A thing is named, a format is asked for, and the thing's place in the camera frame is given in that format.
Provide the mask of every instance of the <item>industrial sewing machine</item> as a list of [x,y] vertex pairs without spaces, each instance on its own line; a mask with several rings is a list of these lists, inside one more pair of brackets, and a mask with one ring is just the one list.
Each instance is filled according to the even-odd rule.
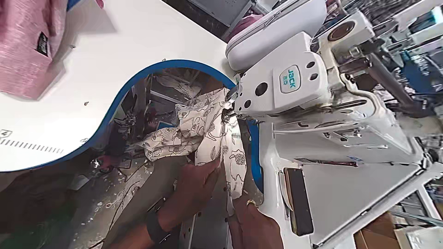
[[[333,248],[441,176],[442,164],[394,113],[427,117],[438,103],[413,99],[398,84],[385,64],[399,47],[380,41],[442,1],[423,1],[376,27],[361,13],[352,14],[316,37],[316,52],[312,37],[326,16],[326,8],[316,7],[324,2],[285,3],[238,35],[254,30],[246,39],[233,38],[242,48],[254,35],[260,42],[266,30],[284,34],[252,59],[228,55],[232,68],[245,71],[238,85],[225,43],[161,1],[132,3],[110,0],[102,11],[91,0],[81,2],[68,13],[61,52],[48,72],[54,86],[35,102],[0,95],[0,171],[78,155],[94,144],[139,80],[164,68],[189,67],[233,89],[227,100],[234,108],[227,115],[259,123],[259,141],[253,143],[259,143],[263,177],[260,211],[279,223],[286,248]],[[307,23],[298,20],[293,33],[275,31],[273,26],[297,11],[317,14]],[[152,34],[157,39],[147,37]],[[163,39],[171,34],[174,39]],[[233,53],[235,47],[228,44]],[[373,92],[361,90],[362,74],[371,75],[398,103],[388,109]]]

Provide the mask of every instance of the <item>pink cloth bundle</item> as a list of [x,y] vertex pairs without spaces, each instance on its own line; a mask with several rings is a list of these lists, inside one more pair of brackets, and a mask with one ring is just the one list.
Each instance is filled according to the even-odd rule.
[[0,91],[38,99],[65,28],[67,0],[0,0]]

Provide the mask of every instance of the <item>printed fabric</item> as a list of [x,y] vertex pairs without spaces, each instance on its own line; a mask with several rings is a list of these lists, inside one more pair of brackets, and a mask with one ring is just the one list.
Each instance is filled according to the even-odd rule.
[[195,165],[201,166],[220,157],[225,164],[229,196],[236,199],[243,190],[246,159],[237,117],[222,123],[223,109],[232,107],[225,101],[228,92],[222,88],[176,105],[179,126],[152,132],[137,145],[144,148],[150,161],[195,152]]

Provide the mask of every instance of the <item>clothing label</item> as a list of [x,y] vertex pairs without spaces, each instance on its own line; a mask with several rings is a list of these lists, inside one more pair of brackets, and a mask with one ring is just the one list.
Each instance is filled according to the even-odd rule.
[[300,71],[296,65],[292,65],[280,74],[280,91],[290,93],[300,88]]
[[40,33],[35,50],[46,57],[48,56],[48,37],[43,32]]

